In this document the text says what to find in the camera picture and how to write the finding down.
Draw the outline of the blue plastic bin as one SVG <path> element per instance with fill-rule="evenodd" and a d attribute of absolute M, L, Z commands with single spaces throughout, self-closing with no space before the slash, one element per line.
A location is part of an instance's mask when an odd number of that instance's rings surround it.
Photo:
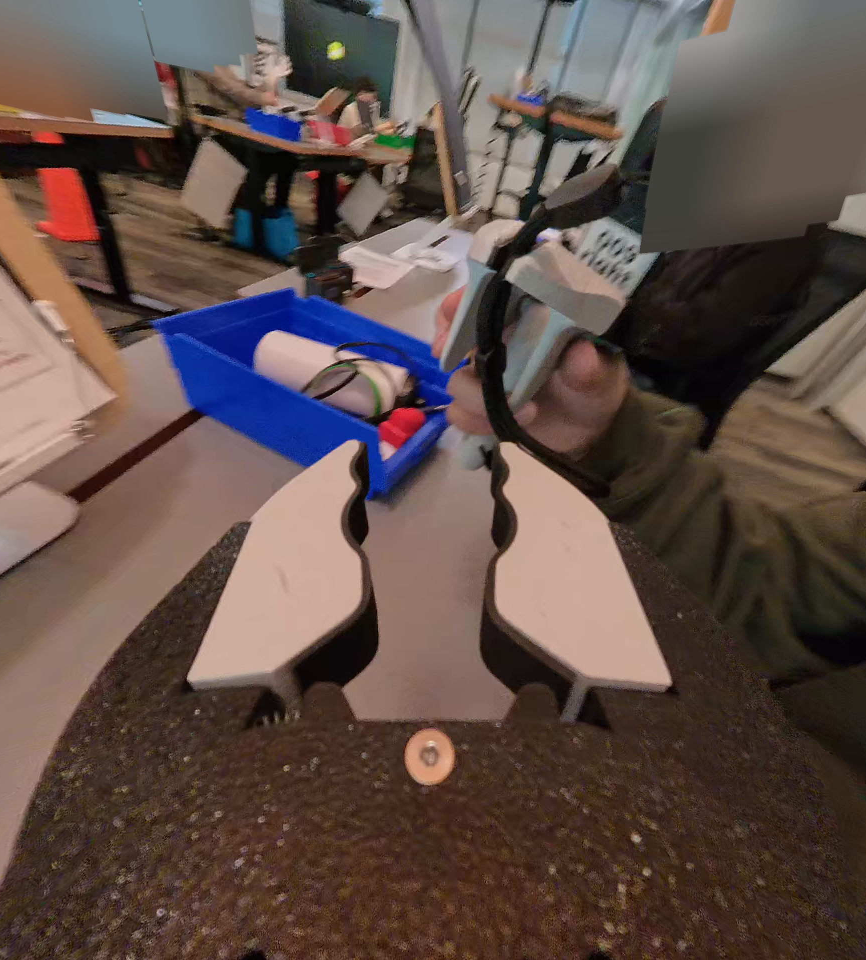
<path fill-rule="evenodd" d="M 442 407 L 449 399 L 449 375 L 439 368 L 429 346 L 324 298 L 285 289 L 188 311 L 153 325 L 191 407 L 303 467 L 348 441 L 364 444 L 370 499 L 391 494 L 427 459 L 448 426 Z M 402 366 L 415 377 L 418 396 L 438 411 L 385 458 L 376 424 L 256 370 L 256 350 L 272 332 L 311 340 L 330 354 L 349 345 L 368 358 Z"/>

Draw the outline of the wooden standing desk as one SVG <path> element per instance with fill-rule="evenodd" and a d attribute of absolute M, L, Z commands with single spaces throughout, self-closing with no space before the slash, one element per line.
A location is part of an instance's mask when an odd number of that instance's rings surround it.
<path fill-rule="evenodd" d="M 519 197 L 518 216 L 520 219 L 526 219 L 539 202 L 541 187 L 557 143 L 600 142 L 613 145 L 623 136 L 623 132 L 618 126 L 609 124 L 602 119 L 583 116 L 566 109 L 555 109 L 555 101 L 546 103 L 527 102 L 519 98 L 491 93 L 488 96 L 488 102 L 496 108 L 498 118 L 505 114 L 514 114 L 519 119 L 517 126 L 507 130 L 507 146 L 500 162 L 488 206 L 489 214 L 492 217 L 496 213 L 496 204 L 499 198 L 505 193 L 502 187 L 509 168 L 512 148 L 523 129 L 533 130 L 539 134 L 541 142 L 533 167 L 533 178 L 526 192 Z"/>

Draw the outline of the green tape roll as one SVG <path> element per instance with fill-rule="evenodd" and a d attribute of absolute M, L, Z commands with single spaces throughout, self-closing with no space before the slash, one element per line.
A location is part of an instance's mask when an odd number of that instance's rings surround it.
<path fill-rule="evenodd" d="M 408 373 L 365 357 L 333 361 L 297 391 L 360 420 L 374 420 L 391 412 L 406 384 Z"/>

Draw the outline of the black tilted board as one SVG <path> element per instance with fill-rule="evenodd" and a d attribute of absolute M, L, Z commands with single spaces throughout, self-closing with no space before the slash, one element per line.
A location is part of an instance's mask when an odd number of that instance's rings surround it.
<path fill-rule="evenodd" d="M 461 209 L 472 203 L 463 114 L 460 110 L 456 81 L 449 68 L 445 35 L 440 27 L 433 1 L 404 1 L 408 18 L 415 32 L 424 61 L 439 95 L 442 112 L 440 128 L 448 154 L 449 185 Z"/>

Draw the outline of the wall television screen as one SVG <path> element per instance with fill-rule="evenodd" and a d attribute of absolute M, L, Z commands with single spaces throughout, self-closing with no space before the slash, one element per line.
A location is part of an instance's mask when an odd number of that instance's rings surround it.
<path fill-rule="evenodd" d="M 371 81 L 382 107 L 391 103 L 399 23 L 375 14 L 368 2 L 283 1 L 283 47 L 292 63 L 290 89 L 319 97 L 353 92 Z"/>

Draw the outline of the grey hanging panel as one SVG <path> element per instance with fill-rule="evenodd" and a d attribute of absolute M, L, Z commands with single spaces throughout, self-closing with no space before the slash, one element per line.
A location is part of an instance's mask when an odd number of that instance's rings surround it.
<path fill-rule="evenodd" d="M 213 138 L 204 138 L 190 165 L 179 196 L 180 206 L 216 231 L 226 228 L 247 166 Z"/>
<path fill-rule="evenodd" d="M 384 186 L 369 170 L 355 180 L 339 202 L 339 223 L 357 238 L 364 237 L 388 206 L 391 189 Z"/>

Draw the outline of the printed paper sheet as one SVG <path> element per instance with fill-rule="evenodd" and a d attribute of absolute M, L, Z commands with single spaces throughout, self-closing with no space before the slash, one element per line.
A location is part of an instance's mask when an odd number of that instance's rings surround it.
<path fill-rule="evenodd" d="M 381 253 L 364 244 L 347 246 L 339 253 L 343 266 L 352 272 L 355 286 L 388 290 L 410 273 L 436 273 L 433 261 L 415 253 L 415 243 L 405 244 L 390 253 Z"/>

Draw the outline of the blue bag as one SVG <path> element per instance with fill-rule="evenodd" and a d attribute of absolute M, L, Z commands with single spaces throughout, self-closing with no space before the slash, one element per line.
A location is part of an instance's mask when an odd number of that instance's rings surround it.
<path fill-rule="evenodd" d="M 298 247 L 298 232 L 293 210 L 289 207 L 268 207 L 261 218 L 262 255 L 281 262 L 291 260 Z M 247 209 L 232 211 L 231 244 L 243 251 L 255 252 L 253 217 Z"/>

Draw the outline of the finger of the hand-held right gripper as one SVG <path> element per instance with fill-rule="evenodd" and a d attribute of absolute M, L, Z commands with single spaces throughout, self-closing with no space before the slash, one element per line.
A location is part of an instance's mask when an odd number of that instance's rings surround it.
<path fill-rule="evenodd" d="M 504 334 L 503 388 L 512 411 L 531 402 L 582 330 L 550 306 L 527 296 L 516 306 Z"/>
<path fill-rule="evenodd" d="M 468 257 L 466 263 L 467 282 L 439 356 L 439 367 L 446 374 L 461 366 L 476 347 L 479 313 L 496 273 L 477 258 Z"/>

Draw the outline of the orange traffic cone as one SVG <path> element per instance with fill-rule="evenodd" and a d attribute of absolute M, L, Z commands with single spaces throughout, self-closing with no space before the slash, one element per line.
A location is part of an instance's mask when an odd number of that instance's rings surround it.
<path fill-rule="evenodd" d="M 71 167 L 43 167 L 36 175 L 46 209 L 39 231 L 64 243 L 99 243 L 101 234 L 79 172 Z"/>

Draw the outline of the red capped item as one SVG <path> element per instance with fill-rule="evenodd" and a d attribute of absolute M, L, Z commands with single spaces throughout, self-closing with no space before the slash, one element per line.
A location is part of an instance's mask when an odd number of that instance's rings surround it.
<path fill-rule="evenodd" d="M 378 449 L 383 461 L 395 456 L 426 425 L 426 414 L 416 407 L 399 407 L 377 426 Z"/>

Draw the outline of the white paper roll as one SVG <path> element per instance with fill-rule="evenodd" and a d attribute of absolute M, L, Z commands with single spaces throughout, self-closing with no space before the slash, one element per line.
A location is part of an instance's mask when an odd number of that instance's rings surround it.
<path fill-rule="evenodd" d="M 406 355 L 397 348 L 378 342 L 329 345 L 282 330 L 271 331 L 258 343 L 253 366 L 259 375 L 300 394 L 297 388 L 317 372 L 333 361 L 354 356 L 401 367 L 408 373 L 404 389 L 392 410 L 415 394 L 417 380 L 407 366 Z"/>

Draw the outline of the white stand base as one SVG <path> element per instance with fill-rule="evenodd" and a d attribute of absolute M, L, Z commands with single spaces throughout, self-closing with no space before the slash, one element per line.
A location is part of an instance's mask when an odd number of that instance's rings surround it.
<path fill-rule="evenodd" d="M 0 496 L 0 578 L 66 533 L 79 520 L 79 504 L 34 482 Z"/>

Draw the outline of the white desk item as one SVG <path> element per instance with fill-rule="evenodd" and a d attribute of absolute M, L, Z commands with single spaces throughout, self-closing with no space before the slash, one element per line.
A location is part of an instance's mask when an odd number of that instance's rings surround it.
<path fill-rule="evenodd" d="M 463 220 L 447 217 L 436 222 L 416 240 L 407 253 L 407 262 L 414 267 L 447 273 L 467 258 L 474 231 Z"/>

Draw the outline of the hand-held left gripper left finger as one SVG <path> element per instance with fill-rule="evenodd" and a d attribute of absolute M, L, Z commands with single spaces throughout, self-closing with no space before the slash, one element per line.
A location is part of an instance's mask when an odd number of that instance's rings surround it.
<path fill-rule="evenodd" d="M 349 440 L 252 517 L 186 676 L 196 691 L 343 688 L 379 645 L 367 556 L 367 447 Z"/>

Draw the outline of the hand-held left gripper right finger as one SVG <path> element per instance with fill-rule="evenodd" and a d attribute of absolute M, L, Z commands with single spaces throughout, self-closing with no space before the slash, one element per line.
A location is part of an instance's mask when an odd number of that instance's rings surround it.
<path fill-rule="evenodd" d="M 565 722 L 606 724 L 602 690 L 667 694 L 674 679 L 606 517 L 532 454 L 502 442 L 480 653 L 511 693 L 543 686 Z"/>

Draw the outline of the person's right hand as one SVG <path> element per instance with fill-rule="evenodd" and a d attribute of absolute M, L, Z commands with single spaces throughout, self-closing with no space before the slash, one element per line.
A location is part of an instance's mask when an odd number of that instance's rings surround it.
<path fill-rule="evenodd" d="M 471 364 L 452 374 L 447 390 L 451 425 L 468 435 L 490 435 L 482 387 Z M 549 450 L 578 459 L 607 432 L 629 390 L 624 360 L 581 340 L 561 355 L 542 389 L 515 418 Z"/>

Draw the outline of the person's right forearm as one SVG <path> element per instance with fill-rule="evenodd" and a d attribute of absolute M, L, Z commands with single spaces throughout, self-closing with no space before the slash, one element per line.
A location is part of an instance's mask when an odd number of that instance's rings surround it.
<path fill-rule="evenodd" d="M 866 490 L 789 508 L 731 495 L 692 410 L 631 389 L 582 464 L 629 527 L 775 683 L 866 675 Z"/>

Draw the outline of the black battery charger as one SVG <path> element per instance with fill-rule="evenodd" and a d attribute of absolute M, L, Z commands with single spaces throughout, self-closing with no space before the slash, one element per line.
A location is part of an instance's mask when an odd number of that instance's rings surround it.
<path fill-rule="evenodd" d="M 342 305 L 354 289 L 354 270 L 342 260 L 319 263 L 301 270 L 302 293 Z"/>

